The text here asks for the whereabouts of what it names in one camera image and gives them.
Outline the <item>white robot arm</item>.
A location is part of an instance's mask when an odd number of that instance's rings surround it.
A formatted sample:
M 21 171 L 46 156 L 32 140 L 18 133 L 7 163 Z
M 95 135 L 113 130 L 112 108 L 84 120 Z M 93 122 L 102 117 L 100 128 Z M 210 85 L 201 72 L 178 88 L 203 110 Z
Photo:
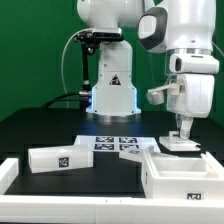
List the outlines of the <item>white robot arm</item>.
M 125 28 L 133 28 L 142 50 L 166 56 L 167 82 L 149 90 L 148 100 L 166 103 L 178 120 L 178 137 L 187 139 L 193 120 L 207 117 L 212 106 L 219 70 L 212 55 L 216 6 L 216 0 L 77 0 L 89 39 L 99 48 L 87 113 L 103 119 L 141 113 L 132 84 L 137 55 L 123 37 Z

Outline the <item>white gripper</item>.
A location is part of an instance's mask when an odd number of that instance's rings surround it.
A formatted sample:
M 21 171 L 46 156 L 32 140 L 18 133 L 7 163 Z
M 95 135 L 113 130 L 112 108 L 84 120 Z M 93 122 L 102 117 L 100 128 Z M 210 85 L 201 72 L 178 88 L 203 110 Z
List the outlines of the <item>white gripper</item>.
M 151 104 L 167 102 L 167 110 L 176 113 L 176 127 L 182 139 L 190 137 L 192 117 L 205 118 L 210 113 L 214 74 L 218 70 L 219 62 L 211 55 L 172 54 L 167 83 L 148 90 Z

